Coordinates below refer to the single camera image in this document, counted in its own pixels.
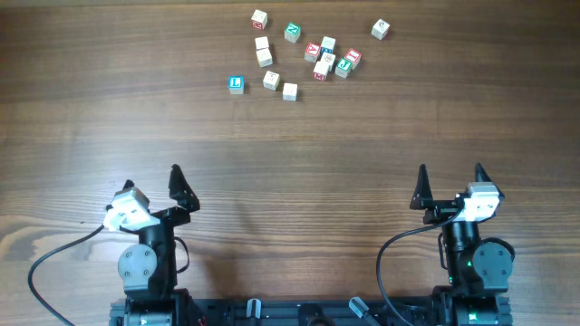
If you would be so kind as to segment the blue L wooden block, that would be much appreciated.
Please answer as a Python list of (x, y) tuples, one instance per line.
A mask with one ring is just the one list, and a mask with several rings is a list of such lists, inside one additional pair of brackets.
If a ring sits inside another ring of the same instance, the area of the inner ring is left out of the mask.
[(228, 89), (231, 94), (243, 94), (245, 90), (244, 78), (242, 76), (230, 76), (228, 78)]

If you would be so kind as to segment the wooden block yellow picture side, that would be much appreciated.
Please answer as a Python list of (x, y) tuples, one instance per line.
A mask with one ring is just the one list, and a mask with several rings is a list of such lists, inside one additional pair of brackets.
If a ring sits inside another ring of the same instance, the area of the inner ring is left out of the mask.
[(286, 82), (283, 87), (283, 100), (296, 101), (298, 87), (295, 83)]

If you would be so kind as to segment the wooden block letter M outline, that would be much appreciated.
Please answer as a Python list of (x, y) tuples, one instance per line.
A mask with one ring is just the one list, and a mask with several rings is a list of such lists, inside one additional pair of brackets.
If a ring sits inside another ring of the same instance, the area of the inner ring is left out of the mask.
[(258, 65), (261, 68), (264, 68), (266, 66), (273, 64), (273, 56), (268, 48), (257, 50), (256, 51), (256, 58), (257, 58)]

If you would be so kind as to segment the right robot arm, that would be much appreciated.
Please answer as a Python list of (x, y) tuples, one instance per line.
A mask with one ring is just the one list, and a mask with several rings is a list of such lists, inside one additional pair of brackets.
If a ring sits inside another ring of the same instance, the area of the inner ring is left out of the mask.
[(502, 239), (479, 234), (479, 225), (496, 215), (503, 200), (504, 194), (479, 163), (475, 180), (464, 191), (450, 200), (436, 200), (427, 168), (420, 165), (410, 208), (424, 212), (424, 225), (441, 229), (440, 264), (449, 275), (449, 285), (435, 287), (431, 295), (437, 325), (513, 323), (509, 298), (503, 294), (508, 291), (515, 250)]

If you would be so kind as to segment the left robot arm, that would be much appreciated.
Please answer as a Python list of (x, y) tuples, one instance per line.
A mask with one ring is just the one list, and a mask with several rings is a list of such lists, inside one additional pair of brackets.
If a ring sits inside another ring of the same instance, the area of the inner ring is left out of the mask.
[(174, 228), (190, 222), (200, 203), (179, 165), (171, 167), (169, 197), (176, 205), (152, 213), (150, 201), (129, 180), (117, 192), (108, 209), (105, 226), (138, 237), (118, 261), (118, 273), (126, 294), (124, 302), (111, 305), (110, 325), (205, 325), (204, 313), (189, 291), (178, 289), (176, 244), (184, 241)]

